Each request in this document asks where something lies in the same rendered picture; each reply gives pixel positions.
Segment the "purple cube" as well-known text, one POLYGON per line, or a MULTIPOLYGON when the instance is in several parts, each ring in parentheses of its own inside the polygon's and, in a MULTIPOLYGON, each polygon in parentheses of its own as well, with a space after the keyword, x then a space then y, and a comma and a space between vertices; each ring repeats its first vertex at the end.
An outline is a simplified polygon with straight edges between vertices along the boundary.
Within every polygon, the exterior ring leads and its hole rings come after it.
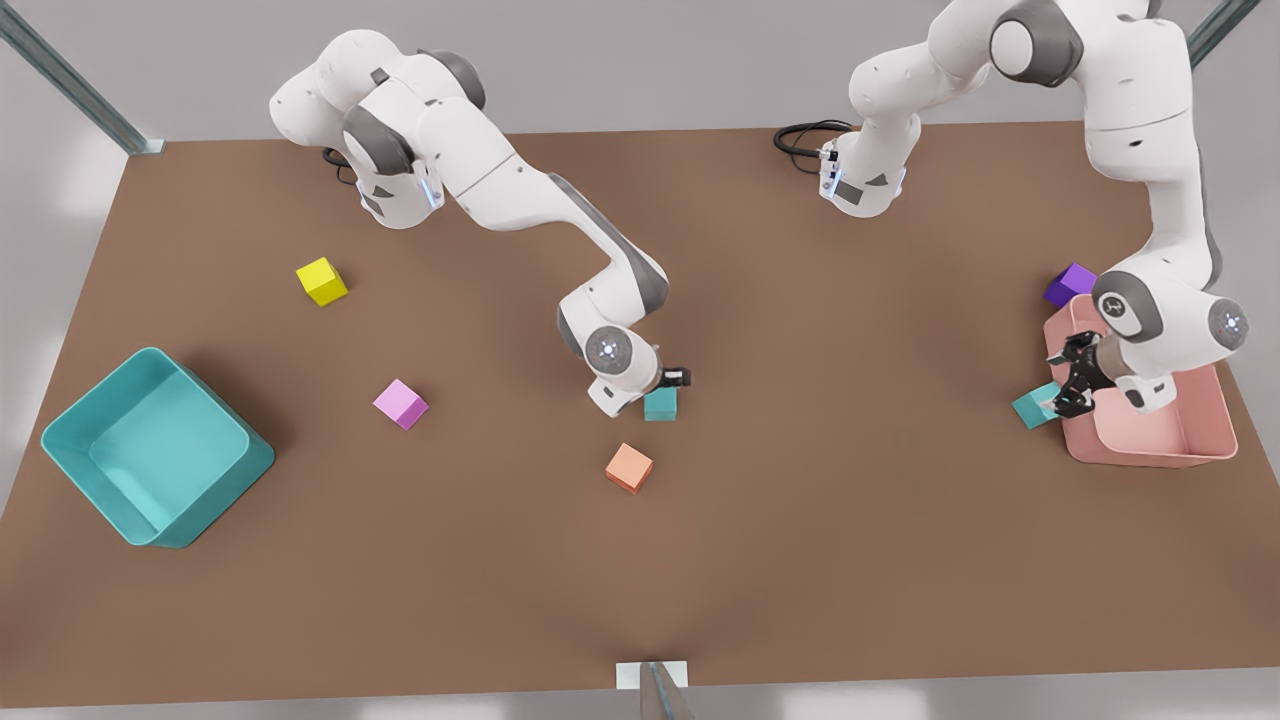
POLYGON ((1066 307, 1078 295, 1089 295, 1096 281, 1097 274, 1073 263, 1048 283, 1042 297, 1056 307, 1066 307))

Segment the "pink square bin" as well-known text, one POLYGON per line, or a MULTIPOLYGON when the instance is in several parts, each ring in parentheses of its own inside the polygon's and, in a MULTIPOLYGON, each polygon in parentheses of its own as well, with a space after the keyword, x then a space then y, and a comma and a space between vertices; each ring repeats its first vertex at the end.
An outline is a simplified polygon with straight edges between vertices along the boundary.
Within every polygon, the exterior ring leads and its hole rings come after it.
POLYGON ((1138 413, 1119 389, 1094 396, 1094 411, 1062 420, 1068 452, 1080 462, 1193 468, 1234 457, 1238 441, 1215 365, 1172 375, 1175 400, 1138 413))

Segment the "orange cube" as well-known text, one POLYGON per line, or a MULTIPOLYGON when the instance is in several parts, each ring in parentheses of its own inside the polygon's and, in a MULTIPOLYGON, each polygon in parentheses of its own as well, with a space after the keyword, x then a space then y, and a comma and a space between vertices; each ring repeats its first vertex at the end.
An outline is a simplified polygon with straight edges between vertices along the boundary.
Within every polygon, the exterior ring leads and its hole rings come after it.
POLYGON ((605 477, 622 489, 636 495, 654 468, 654 461, 627 443, 622 443, 605 465, 605 477))

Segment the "teal square bin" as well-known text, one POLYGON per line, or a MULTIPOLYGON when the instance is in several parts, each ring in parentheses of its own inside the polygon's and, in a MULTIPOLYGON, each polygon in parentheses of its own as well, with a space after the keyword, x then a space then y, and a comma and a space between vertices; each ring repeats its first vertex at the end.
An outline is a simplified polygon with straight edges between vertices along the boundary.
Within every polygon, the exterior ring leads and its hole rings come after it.
POLYGON ((275 461, 191 369, 145 347, 44 430, 41 447, 133 546, 183 548, 275 461))

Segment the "yellow cube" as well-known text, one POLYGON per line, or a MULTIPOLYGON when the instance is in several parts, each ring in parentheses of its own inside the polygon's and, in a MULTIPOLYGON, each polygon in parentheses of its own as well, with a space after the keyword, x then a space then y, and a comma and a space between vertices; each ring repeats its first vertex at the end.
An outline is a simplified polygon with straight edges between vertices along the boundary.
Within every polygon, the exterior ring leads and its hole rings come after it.
POLYGON ((298 268, 296 275, 305 293, 320 307, 343 299, 348 292, 346 282, 328 258, 298 268))

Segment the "pink cube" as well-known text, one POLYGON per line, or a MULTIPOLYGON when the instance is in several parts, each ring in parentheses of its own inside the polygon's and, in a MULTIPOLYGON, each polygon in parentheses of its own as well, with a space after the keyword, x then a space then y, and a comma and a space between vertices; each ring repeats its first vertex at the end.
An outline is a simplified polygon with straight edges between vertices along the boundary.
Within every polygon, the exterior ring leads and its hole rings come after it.
POLYGON ((428 402, 403 380, 394 379, 372 405, 401 429, 411 429, 429 410, 428 402))

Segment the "silver frame post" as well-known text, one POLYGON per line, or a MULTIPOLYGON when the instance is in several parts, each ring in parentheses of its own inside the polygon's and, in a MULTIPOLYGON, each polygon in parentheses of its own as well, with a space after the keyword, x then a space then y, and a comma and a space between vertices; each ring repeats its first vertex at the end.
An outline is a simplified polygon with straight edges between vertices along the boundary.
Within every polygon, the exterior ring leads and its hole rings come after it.
POLYGON ((1187 40, 1190 68, 1196 69, 1262 0, 1221 0, 1187 40))
POLYGON ((617 689, 637 689, 640 720, 696 720, 684 696, 689 666, 680 661, 620 662, 614 666, 617 689))
POLYGON ((0 38, 129 156, 159 155, 160 138, 146 138, 8 0, 0 0, 0 38))

